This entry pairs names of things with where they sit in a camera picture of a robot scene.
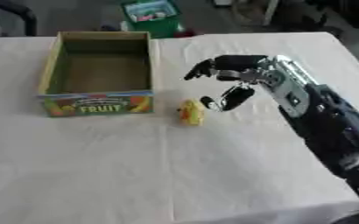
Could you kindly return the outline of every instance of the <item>robotic hand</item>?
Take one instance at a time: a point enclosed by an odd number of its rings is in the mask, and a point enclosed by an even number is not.
[[[217,111],[238,107],[255,94],[252,85],[261,85],[309,150],[359,195],[359,112],[298,63],[282,55],[222,55],[197,64],[185,80],[201,76],[236,81],[218,101],[201,98]]]

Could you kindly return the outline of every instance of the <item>white tablecloth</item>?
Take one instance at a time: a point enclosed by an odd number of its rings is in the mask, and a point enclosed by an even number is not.
[[[234,111],[208,111],[199,128],[181,126],[175,111],[186,98],[228,86],[182,80],[195,63],[224,53],[285,54],[359,109],[359,63],[332,36],[153,40],[155,113],[62,119],[45,117],[35,99],[52,42],[0,38],[0,224],[218,221],[359,205],[262,89]]]

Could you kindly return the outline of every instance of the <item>yellow toy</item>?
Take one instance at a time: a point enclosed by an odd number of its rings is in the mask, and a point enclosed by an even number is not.
[[[179,118],[187,125],[202,125],[204,121],[204,106],[196,100],[186,100],[179,108]]]

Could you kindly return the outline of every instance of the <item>cardboard box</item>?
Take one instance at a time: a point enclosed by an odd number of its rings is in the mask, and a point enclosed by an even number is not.
[[[39,99],[50,116],[152,112],[148,32],[60,32]]]

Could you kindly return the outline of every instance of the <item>green bin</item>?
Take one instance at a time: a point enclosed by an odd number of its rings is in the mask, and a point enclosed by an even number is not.
[[[155,39],[171,38],[179,26],[180,11],[170,0],[139,0],[122,3],[123,13],[131,29],[137,32],[149,32]],[[137,18],[165,13],[165,17],[155,17],[147,21]]]

